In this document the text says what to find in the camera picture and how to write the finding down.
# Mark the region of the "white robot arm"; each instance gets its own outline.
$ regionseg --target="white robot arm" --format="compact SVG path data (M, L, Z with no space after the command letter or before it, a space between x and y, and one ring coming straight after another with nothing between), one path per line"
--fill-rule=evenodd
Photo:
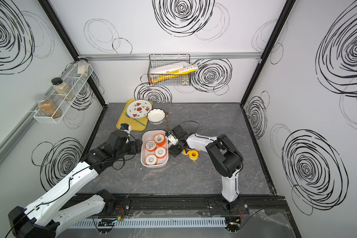
M166 133L172 143L169 153L176 157L186 148L207 151L215 169L221 174L222 196L232 208L238 203L238 173L243 168L243 157L225 135L218 137L187 133L179 125Z
M15 207L8 214L13 235L17 238L54 238L86 217L113 210L114 197L106 190L67 209L60 209L116 160L140 153L141 146L141 140L130 141L125 131L112 132L106 143L84 155L77 166L42 197L25 208Z

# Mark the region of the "silver jar lid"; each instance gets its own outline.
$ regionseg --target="silver jar lid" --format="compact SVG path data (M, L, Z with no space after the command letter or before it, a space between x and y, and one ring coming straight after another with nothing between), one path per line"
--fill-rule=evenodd
M46 102L48 100L48 97L45 94L38 94L35 97L36 102Z

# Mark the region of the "glass jar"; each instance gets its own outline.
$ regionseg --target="glass jar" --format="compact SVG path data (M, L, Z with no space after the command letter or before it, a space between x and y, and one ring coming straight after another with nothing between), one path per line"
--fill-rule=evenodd
M82 74L83 77L87 77L89 71L89 61L86 58L80 58L78 61L77 74Z
M38 108L43 111L46 116L58 118L62 115L61 109L57 110L58 106L56 103L52 99L49 99L45 94L37 95L35 100L38 103Z
M70 86L62 81L61 78L52 79L52 84L54 90L60 94L60 97L65 100L72 100L74 98L74 93L71 91Z

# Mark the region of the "scalloped bowl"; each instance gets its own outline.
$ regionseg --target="scalloped bowl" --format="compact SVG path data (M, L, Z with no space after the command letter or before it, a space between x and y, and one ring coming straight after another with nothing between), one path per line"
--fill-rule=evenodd
M159 125L165 119L165 112L159 108L155 108L148 112L147 118L153 125Z

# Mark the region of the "gray marble countertop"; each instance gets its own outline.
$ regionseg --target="gray marble countertop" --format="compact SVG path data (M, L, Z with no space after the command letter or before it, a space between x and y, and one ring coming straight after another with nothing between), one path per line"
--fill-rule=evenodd
M116 123L125 103L111 103L99 127L91 148L108 139L117 130ZM239 173L241 194L270 194L257 153L252 143L243 113L238 103L169 103L153 104L153 108L168 109L169 127L172 129L182 121L193 120L200 124L197 133L203 136L225 134L243 155L243 170ZM144 131L132 131L136 139L141 139L146 131L166 131L166 121L160 125L147 124ZM193 122L181 125L184 130L194 131L198 126ZM115 162L120 168L122 162ZM140 155L126 161L124 168L106 169L102 174L86 184L81 193L95 193L107 189L111 193L151 193L151 194L220 194L221 175L215 170L207 153L199 152L199 158L192 161L186 155L176 158L169 156L162 168L149 169L140 162Z

